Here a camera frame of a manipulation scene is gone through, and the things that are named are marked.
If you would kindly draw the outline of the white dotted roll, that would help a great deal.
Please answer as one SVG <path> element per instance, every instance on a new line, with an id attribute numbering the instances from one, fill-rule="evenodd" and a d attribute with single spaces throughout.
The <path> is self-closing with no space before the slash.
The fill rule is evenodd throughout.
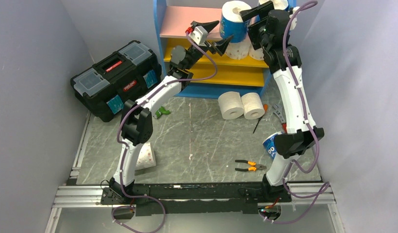
<path id="1" fill-rule="evenodd" d="M 250 42 L 242 41 L 239 43 L 230 43 L 225 51 L 225 54 L 235 60 L 242 60 L 249 54 Z"/>

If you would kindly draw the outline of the blue cartoon roll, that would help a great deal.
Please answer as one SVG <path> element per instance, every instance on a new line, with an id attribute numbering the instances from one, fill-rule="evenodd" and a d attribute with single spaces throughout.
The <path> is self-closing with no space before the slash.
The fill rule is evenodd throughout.
<path id="1" fill-rule="evenodd" d="M 258 0 L 258 6 L 267 2 L 271 2 L 273 4 L 273 9 L 275 10 L 287 11 L 289 9 L 289 3 L 287 0 Z"/>

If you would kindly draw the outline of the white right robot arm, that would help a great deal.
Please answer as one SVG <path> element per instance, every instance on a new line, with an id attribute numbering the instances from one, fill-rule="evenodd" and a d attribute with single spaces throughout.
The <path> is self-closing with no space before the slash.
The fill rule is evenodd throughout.
<path id="1" fill-rule="evenodd" d="M 281 190 L 287 189 L 285 178 L 291 166 L 297 164 L 307 149 L 318 147 L 319 140 L 324 136 L 323 128 L 316 126 L 309 110 L 299 50 L 288 42 L 297 14 L 317 3 L 311 0 L 286 11 L 275 9 L 273 2 L 268 1 L 239 13 L 244 21 L 256 16 L 260 18 L 248 26 L 248 35 L 253 48 L 263 51 L 264 62 L 279 88 L 286 116 L 286 132 L 273 138 L 276 155 L 262 181 L 261 196 L 266 201 L 273 201 Z"/>

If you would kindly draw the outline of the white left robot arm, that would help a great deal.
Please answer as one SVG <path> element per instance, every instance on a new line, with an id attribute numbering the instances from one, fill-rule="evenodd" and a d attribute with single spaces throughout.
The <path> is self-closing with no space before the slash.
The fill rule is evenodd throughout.
<path id="1" fill-rule="evenodd" d="M 164 79 L 151 91 L 136 101 L 128 100 L 124 104 L 117 142 L 122 145 L 118 167 L 109 180 L 109 189 L 121 204 L 128 203 L 138 196 L 133 193 L 136 164 L 143 145 L 153 133 L 152 118 L 160 107 L 171 97 L 184 90 L 194 79 L 190 71 L 203 56 L 224 55 L 232 36 L 219 41 L 208 41 L 208 34 L 219 24 L 192 21 L 185 31 L 191 44 L 189 48 L 175 46 L 171 52 L 169 71 Z"/>

